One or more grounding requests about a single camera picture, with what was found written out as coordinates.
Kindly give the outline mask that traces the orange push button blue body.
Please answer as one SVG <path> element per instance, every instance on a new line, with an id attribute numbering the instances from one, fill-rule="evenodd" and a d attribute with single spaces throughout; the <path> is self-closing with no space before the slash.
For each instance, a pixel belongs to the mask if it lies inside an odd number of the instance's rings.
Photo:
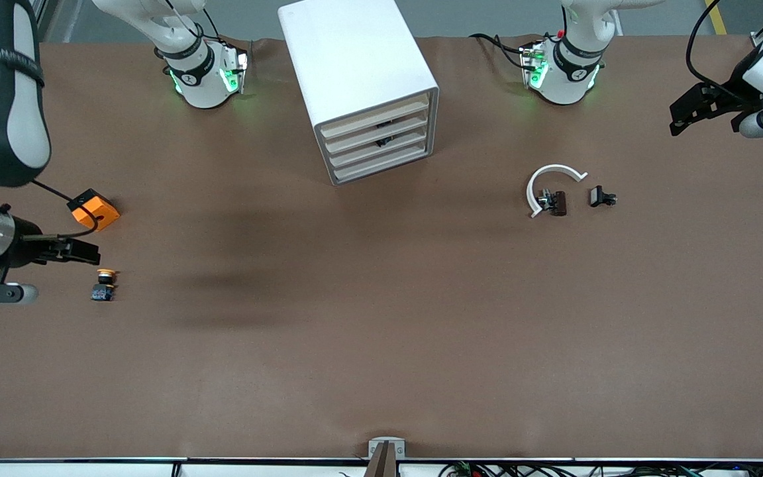
<path id="1" fill-rule="evenodd" d="M 108 302 L 115 298 L 118 272 L 112 269 L 97 269 L 97 283 L 93 285 L 91 300 Z"/>

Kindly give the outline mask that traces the orange block with black corner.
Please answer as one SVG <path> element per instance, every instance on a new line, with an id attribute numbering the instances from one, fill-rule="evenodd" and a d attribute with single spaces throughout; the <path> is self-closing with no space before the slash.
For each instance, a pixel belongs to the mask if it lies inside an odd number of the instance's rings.
<path id="1" fill-rule="evenodd" d="M 77 223 L 94 231 L 106 229 L 121 217 L 114 203 L 93 188 L 68 199 L 67 206 Z"/>

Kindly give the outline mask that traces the brown table mat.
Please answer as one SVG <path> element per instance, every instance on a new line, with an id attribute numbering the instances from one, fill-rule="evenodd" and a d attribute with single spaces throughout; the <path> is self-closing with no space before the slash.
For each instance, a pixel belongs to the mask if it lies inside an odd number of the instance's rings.
<path id="1" fill-rule="evenodd" d="M 340 187 L 281 40 L 214 111 L 145 44 L 43 44 L 42 181 L 121 208 L 89 237 L 119 287 L 9 274 L 39 296 L 0 305 L 0 458 L 763 458 L 763 139 L 670 136 L 684 43 L 619 37 L 554 107 L 421 39 L 433 155 Z M 554 164 L 588 176 L 530 218 Z"/>

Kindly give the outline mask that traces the brown pole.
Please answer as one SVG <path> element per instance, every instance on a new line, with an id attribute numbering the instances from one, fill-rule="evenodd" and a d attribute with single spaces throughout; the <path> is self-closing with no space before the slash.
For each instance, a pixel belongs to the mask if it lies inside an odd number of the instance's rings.
<path id="1" fill-rule="evenodd" d="M 379 447 L 372 458 L 369 458 L 363 477 L 400 477 L 399 460 L 388 454 L 388 445 L 385 442 L 383 447 Z"/>

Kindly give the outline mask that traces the white table edge rail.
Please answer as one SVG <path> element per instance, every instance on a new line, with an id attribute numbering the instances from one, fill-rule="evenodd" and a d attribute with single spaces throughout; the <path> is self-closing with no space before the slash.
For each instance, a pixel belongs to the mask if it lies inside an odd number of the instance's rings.
<path id="1" fill-rule="evenodd" d="M 0 458 L 0 477 L 363 477 L 369 458 Z M 400 477 L 763 477 L 761 458 L 405 458 Z"/>

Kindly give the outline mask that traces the grey metal bracket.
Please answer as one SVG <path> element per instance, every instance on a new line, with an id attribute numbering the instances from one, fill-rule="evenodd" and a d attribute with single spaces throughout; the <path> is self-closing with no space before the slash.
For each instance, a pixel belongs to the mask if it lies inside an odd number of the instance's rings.
<path id="1" fill-rule="evenodd" d="M 394 459 L 403 460 L 406 458 L 406 441 L 401 437 L 375 437 L 370 439 L 368 441 L 368 458 L 372 458 L 375 451 L 379 447 L 383 447 L 385 442 L 389 444 L 388 454 L 393 455 Z"/>

